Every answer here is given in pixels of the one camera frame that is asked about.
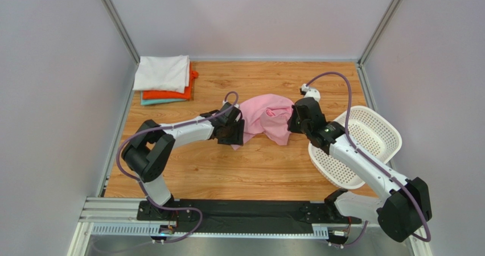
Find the pink t shirt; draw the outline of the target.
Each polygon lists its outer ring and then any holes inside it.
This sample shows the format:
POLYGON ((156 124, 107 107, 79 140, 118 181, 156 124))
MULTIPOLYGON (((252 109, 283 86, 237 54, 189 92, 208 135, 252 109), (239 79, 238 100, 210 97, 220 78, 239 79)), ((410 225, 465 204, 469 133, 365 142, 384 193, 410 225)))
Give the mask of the pink t shirt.
POLYGON ((294 102, 276 94, 264 94, 242 102, 239 109, 245 121, 242 143, 258 134, 265 134, 279 146, 289 141, 288 120, 294 102))

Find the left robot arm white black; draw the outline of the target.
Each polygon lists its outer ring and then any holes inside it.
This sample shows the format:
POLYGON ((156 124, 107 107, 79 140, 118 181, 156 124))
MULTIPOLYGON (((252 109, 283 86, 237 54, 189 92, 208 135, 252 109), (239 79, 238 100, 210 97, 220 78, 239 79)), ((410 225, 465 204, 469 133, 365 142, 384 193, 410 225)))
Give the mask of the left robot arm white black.
POLYGON ((172 193, 163 178, 171 152, 190 143, 211 139, 219 144, 241 146, 244 125, 239 106, 230 102, 223 103, 219 110, 200 114, 189 121, 158 124, 150 119, 124 141, 117 159, 123 160, 133 172, 130 177, 141 186, 154 207, 173 210, 167 206, 172 193))

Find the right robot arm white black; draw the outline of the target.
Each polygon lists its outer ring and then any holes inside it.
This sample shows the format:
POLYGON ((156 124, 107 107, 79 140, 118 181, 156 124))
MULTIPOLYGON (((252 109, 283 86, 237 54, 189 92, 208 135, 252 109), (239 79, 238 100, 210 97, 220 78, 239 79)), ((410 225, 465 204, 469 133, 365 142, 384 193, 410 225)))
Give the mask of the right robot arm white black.
POLYGON ((430 242, 431 203, 422 179, 411 180, 392 170, 355 143, 348 125, 327 121, 314 98, 302 98, 292 109, 288 130, 304 134, 312 146, 345 164, 377 194, 374 198, 342 189, 329 195, 327 199, 342 216, 377 223, 396 242, 411 236, 430 242))

